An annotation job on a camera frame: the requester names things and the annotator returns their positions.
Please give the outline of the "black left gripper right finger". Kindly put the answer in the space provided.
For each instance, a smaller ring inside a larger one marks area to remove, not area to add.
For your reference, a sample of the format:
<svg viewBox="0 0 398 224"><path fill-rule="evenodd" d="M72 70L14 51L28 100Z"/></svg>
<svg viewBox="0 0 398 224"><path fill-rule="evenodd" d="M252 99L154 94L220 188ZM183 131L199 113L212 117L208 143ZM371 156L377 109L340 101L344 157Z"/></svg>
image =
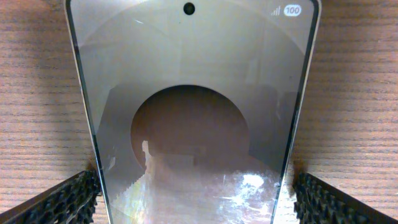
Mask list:
<svg viewBox="0 0 398 224"><path fill-rule="evenodd" d="M293 181L294 211L303 224L397 224L397 220L360 202L317 177L301 172Z"/></svg>

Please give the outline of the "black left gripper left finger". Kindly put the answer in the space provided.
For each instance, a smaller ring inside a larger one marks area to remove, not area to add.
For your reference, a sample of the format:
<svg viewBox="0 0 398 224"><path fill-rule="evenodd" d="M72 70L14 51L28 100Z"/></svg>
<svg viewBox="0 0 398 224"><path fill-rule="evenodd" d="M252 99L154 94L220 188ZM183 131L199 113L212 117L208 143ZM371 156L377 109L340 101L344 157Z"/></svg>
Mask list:
<svg viewBox="0 0 398 224"><path fill-rule="evenodd" d="M101 184L95 170L84 170L1 214L1 224L93 223Z"/></svg>

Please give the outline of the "bronze Galaxy smartphone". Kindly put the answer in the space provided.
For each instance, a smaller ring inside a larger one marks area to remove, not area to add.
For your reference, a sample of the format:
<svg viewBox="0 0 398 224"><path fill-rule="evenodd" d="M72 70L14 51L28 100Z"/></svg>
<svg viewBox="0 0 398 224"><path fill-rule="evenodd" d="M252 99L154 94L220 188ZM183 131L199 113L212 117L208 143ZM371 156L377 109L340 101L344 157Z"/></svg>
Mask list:
<svg viewBox="0 0 398 224"><path fill-rule="evenodd" d="M110 223L273 223L319 0L66 0Z"/></svg>

